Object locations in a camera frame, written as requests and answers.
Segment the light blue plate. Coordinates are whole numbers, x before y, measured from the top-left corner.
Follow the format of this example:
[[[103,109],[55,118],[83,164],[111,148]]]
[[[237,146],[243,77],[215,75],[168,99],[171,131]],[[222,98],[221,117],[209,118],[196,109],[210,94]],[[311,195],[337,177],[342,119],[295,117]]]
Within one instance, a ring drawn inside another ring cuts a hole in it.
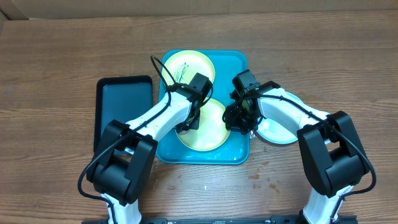
[[[258,99],[259,111],[265,121],[261,121],[258,133],[267,141],[274,144],[292,144],[298,140],[297,130],[301,129],[300,120],[303,112],[288,101],[302,105],[295,95],[286,92],[283,88],[275,88],[264,95],[276,96],[276,98],[261,97]]]

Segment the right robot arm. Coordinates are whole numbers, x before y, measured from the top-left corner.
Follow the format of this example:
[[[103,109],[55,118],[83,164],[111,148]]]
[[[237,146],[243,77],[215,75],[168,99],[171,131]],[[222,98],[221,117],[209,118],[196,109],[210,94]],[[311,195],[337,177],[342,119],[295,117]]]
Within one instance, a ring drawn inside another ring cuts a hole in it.
[[[330,114],[292,98],[274,82],[235,84],[234,103],[226,108],[227,129],[246,134],[271,119],[298,139],[305,176],[312,186],[301,222],[339,223],[343,200],[356,194],[362,176],[374,173],[352,119],[343,111]]]

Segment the yellow plate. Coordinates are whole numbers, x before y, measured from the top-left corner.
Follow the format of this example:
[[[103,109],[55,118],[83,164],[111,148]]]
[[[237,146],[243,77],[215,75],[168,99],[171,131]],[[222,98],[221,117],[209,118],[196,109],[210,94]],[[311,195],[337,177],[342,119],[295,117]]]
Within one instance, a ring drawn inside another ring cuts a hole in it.
[[[187,134],[177,134],[179,140],[195,151],[211,151],[220,147],[229,137],[230,131],[222,121],[225,106],[215,99],[200,109],[198,129],[191,129]]]
[[[189,84],[196,73],[215,80],[215,67],[208,56],[196,50],[183,50],[172,54],[165,62],[176,83]]]

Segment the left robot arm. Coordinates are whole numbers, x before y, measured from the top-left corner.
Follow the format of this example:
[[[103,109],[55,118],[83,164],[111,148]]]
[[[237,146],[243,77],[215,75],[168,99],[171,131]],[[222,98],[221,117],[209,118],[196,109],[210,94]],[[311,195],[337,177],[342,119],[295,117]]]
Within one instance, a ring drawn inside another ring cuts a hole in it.
[[[81,195],[106,203],[109,216],[105,223],[141,222],[138,198],[149,179],[159,141],[171,129],[191,129],[211,90],[174,84],[142,116],[106,125],[91,162],[78,180],[81,184],[87,179],[99,192],[98,196],[90,195],[79,185]]]

